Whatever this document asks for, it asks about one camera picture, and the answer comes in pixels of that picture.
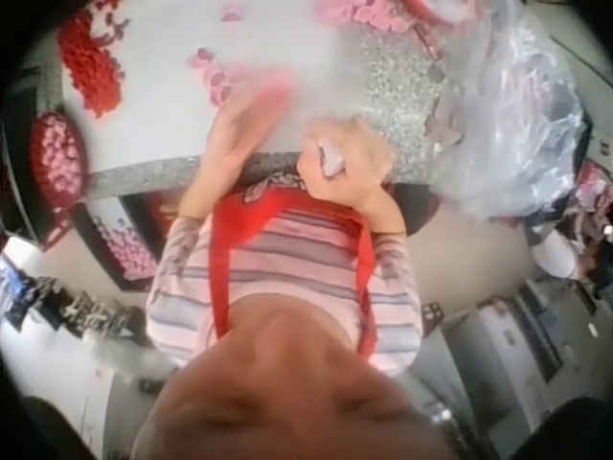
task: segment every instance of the woman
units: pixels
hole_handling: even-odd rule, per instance
[[[149,335],[181,370],[134,457],[448,458],[383,374],[421,337],[405,226],[381,188],[391,148],[361,121],[314,122],[300,177],[228,195],[291,92],[263,82],[216,117],[148,302]],[[330,180],[322,139],[346,163]]]

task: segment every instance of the apron strap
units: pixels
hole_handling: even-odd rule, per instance
[[[253,239],[268,221],[287,209],[330,216],[347,227],[354,226],[359,230],[355,248],[355,287],[363,326],[358,352],[363,357],[370,357],[375,350],[376,326],[368,292],[368,282],[375,271],[375,253],[369,228],[354,210],[312,198],[302,190],[274,186],[267,188],[259,199],[250,203],[244,202],[243,194],[235,194],[225,197],[215,207],[209,248],[209,287],[217,339],[230,329],[230,251]]]

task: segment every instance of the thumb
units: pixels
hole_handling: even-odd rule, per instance
[[[319,197],[328,186],[322,170],[319,144],[312,137],[306,137],[303,141],[303,151],[298,159],[298,174],[313,197]]]

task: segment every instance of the clear plastic bag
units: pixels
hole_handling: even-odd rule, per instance
[[[482,219],[526,216],[566,195],[582,109],[542,26],[516,0],[491,0],[447,42],[464,136],[440,155],[433,189]]]

